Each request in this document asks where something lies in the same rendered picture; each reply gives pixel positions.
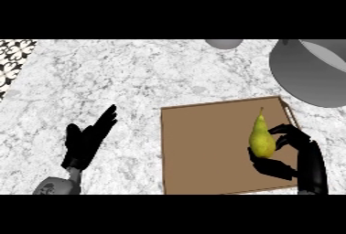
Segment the brown wooden tray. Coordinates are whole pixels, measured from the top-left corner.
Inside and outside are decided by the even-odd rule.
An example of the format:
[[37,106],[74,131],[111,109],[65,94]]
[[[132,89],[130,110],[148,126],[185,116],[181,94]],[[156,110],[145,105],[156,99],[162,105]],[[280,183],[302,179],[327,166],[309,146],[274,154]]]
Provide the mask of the brown wooden tray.
[[256,118],[269,127],[296,123],[280,97],[221,101],[162,109],[164,193],[241,194],[298,186],[264,175],[247,147]]

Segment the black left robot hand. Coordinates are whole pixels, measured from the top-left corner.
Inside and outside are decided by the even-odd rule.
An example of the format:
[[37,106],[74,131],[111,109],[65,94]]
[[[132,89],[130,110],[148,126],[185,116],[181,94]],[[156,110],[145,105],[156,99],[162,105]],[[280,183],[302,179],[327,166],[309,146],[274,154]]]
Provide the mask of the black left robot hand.
[[67,154],[61,164],[65,169],[70,167],[80,171],[88,169],[102,145],[102,140],[119,122],[117,116],[117,105],[113,104],[95,124],[89,125],[85,130],[74,123],[68,125],[65,140]]

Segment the yellow-green pear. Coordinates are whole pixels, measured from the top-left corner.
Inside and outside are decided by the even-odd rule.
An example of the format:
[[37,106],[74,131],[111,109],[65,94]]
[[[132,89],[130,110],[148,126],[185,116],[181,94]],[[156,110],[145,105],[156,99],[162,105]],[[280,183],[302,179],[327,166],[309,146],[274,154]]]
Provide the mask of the yellow-green pear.
[[272,157],[275,152],[275,138],[269,133],[268,124],[262,113],[255,121],[253,130],[249,137],[249,145],[256,157]]

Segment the grey metal pot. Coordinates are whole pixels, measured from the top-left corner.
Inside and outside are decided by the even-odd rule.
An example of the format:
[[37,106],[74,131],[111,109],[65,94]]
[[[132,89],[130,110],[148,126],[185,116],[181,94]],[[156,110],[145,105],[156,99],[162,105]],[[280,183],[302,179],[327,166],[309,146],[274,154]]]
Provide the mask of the grey metal pot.
[[346,39],[280,39],[269,67],[295,98],[324,108],[346,106]]

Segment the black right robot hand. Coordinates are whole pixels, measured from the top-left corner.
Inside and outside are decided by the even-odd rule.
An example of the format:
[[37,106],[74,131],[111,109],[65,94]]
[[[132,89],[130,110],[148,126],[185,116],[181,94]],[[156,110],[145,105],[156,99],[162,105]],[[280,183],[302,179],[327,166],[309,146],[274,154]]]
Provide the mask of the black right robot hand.
[[281,133],[275,141],[275,149],[290,145],[298,150],[298,169],[281,161],[255,156],[247,149],[250,161],[256,170],[268,176],[292,180],[298,178],[299,195],[329,194],[327,172],[320,145],[311,136],[292,124],[280,124],[269,130],[269,134]]

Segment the grey round object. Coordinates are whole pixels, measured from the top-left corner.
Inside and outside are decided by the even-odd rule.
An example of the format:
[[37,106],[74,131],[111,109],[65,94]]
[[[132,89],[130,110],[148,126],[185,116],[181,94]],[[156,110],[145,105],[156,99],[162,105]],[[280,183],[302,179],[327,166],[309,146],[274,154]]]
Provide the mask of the grey round object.
[[207,39],[206,42],[218,49],[234,49],[244,41],[241,39]]

